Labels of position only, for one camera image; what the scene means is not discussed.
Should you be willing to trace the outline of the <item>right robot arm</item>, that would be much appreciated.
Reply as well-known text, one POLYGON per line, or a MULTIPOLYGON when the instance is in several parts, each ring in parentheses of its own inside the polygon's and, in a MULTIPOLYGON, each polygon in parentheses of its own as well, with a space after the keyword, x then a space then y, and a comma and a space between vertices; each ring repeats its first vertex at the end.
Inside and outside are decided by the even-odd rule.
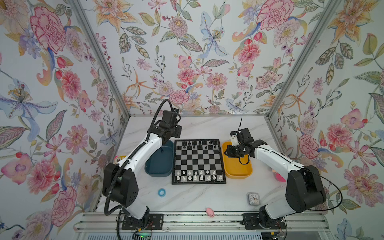
POLYGON ((302 213, 326 201, 318 169, 305 167, 273 149, 263 140, 254 140, 249 129, 230 132, 231 145, 225 150, 229 158, 254 158, 275 170, 286 180, 285 196, 260 208, 259 224, 266 227, 277 219, 302 213))

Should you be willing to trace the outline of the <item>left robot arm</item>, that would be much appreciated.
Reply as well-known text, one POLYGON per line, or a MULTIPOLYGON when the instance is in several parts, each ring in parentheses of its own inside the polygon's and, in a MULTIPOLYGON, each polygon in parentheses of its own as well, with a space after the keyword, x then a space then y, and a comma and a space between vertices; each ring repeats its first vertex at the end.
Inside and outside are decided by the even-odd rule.
POLYGON ((182 127, 179 125, 179 110, 163 111, 162 119, 153 118, 147 135, 139 145, 117 164, 109 163, 105 167, 103 195, 106 197, 104 214, 111 215, 119 210, 130 217, 146 221, 149 208, 139 200, 139 186, 136 174, 147 160, 171 138, 180 138, 182 127))

